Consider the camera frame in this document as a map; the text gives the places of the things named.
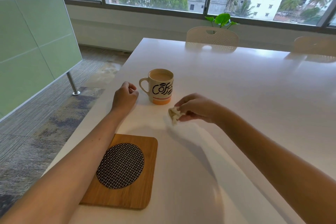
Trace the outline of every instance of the coffee mug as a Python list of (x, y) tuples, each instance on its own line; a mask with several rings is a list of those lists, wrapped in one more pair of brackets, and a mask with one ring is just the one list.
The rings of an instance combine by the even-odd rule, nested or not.
[[(148, 82), (148, 91), (141, 86), (142, 81)], [(165, 105), (170, 102), (173, 92), (174, 74), (167, 69), (153, 69), (148, 77), (139, 81), (140, 88), (145, 91), (149, 101), (156, 105)]]

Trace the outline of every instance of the hand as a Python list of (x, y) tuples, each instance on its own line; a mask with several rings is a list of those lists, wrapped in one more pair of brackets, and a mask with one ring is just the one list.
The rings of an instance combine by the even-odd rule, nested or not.
[(114, 94), (111, 112), (119, 115), (121, 119), (125, 118), (138, 99), (139, 92), (136, 89), (134, 84), (124, 82)]
[(178, 101), (175, 106), (185, 115), (179, 121), (201, 119), (208, 123), (214, 123), (214, 116), (219, 111), (221, 105), (200, 94), (193, 93)]

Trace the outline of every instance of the chair backrest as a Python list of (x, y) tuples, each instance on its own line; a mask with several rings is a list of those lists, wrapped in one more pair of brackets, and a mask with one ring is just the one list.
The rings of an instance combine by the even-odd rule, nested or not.
[(187, 32), (186, 42), (235, 46), (239, 44), (236, 33), (223, 28), (195, 27)]
[(295, 39), (293, 52), (336, 56), (336, 40), (328, 37), (301, 36)]

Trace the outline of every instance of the white table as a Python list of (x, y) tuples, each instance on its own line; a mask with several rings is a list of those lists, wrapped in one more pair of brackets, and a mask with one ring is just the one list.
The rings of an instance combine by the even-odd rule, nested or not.
[(151, 69), (169, 69), (171, 103), (153, 105), (139, 90), (117, 131), (157, 138), (150, 203), (142, 211), (79, 206), (71, 223), (304, 223), (219, 128), (203, 121), (172, 128), (167, 116), (181, 97), (199, 92), (336, 179), (336, 65), (287, 55), (144, 38), (50, 167), (108, 113), (122, 82), (138, 85)]

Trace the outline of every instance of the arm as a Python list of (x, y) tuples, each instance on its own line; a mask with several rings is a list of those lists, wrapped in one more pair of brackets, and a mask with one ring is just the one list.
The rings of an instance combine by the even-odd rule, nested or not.
[(90, 185), (120, 122), (139, 93), (124, 82), (111, 112), (64, 158), (42, 176), (0, 223), (67, 223)]
[(336, 223), (336, 181), (248, 124), (198, 94), (181, 99), (179, 120), (218, 125), (307, 224)]

